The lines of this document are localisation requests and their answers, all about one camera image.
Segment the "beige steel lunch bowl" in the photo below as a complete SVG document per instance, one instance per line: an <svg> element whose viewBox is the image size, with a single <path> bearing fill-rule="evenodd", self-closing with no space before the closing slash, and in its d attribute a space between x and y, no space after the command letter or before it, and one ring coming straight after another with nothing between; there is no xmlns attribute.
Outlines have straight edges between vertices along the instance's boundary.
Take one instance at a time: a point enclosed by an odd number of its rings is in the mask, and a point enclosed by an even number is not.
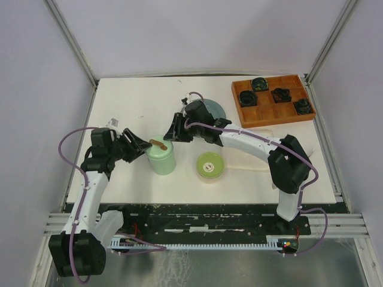
<svg viewBox="0 0 383 287"><path fill-rule="evenodd" d="M212 184L222 179L222 173L220 174L198 173L197 176L202 182L207 184Z"/></svg>

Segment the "lime green round lid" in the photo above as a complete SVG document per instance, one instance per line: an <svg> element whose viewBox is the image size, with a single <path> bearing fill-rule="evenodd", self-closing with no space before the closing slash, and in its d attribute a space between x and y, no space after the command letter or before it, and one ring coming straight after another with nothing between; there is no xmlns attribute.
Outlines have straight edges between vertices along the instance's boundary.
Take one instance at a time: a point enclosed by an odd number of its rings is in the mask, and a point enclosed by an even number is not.
<svg viewBox="0 0 383 287"><path fill-rule="evenodd" d="M224 160L215 152L205 152L196 161L197 173L220 174L224 172Z"/></svg>

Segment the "mint lid with brown handle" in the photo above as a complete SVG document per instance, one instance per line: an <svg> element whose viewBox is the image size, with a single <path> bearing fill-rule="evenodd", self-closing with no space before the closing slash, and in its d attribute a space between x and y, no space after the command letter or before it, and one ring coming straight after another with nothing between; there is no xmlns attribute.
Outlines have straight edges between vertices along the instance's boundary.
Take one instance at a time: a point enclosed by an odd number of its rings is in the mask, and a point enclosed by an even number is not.
<svg viewBox="0 0 383 287"><path fill-rule="evenodd" d="M173 143L164 140L162 135L151 137L149 143L152 144L152 146L146 150L145 153L151 160L164 160L174 153Z"/></svg>

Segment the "steel serving tongs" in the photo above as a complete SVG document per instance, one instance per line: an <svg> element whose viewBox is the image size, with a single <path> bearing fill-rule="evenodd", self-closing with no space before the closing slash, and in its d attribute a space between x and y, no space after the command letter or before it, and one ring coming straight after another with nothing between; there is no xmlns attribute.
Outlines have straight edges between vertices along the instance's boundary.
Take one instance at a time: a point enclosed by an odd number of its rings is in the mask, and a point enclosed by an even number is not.
<svg viewBox="0 0 383 287"><path fill-rule="evenodd" d="M318 171L311 161L314 153L306 153L302 148L288 146L296 155L277 147L268 156L268 164L273 187L286 194L297 194L318 179Z"/></svg>

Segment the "mint green cup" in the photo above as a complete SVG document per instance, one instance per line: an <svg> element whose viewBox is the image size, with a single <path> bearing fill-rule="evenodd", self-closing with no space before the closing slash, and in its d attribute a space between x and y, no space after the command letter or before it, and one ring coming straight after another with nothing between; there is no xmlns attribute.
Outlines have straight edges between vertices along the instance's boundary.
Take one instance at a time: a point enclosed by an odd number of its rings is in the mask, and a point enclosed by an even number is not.
<svg viewBox="0 0 383 287"><path fill-rule="evenodd" d="M152 170L158 175L169 175L176 168L173 150L167 149L164 151L162 149L154 149L152 147L146 152L146 156Z"/></svg>

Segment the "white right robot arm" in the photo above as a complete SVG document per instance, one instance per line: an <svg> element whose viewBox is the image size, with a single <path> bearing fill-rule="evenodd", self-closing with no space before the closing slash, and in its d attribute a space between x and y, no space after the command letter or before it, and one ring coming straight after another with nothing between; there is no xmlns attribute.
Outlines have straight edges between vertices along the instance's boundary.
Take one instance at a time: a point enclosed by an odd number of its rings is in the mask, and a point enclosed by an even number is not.
<svg viewBox="0 0 383 287"><path fill-rule="evenodd" d="M308 179L309 174L314 173L314 178L318 178L318 171L297 138L287 135L278 139L243 129L228 119L213 117L200 100L174 114L163 138L191 142L195 137L209 144L240 150L267 163L272 183L279 190L275 228L282 234L296 228L295 217L300 213L303 190L314 183Z"/></svg>

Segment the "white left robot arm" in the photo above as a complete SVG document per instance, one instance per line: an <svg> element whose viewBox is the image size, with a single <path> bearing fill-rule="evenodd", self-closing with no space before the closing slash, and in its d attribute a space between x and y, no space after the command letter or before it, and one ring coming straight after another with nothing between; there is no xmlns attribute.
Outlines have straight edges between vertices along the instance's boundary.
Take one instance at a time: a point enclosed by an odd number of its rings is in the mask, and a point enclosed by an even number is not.
<svg viewBox="0 0 383 287"><path fill-rule="evenodd" d="M115 233L127 233L132 218L117 210L97 217L102 195L116 162L131 163L152 144L129 129L118 132L110 127L89 127L91 146L80 166L69 161L83 180L71 214L61 232L50 237L48 248L61 277L75 277L81 284L100 275L106 264L106 249Z"/></svg>

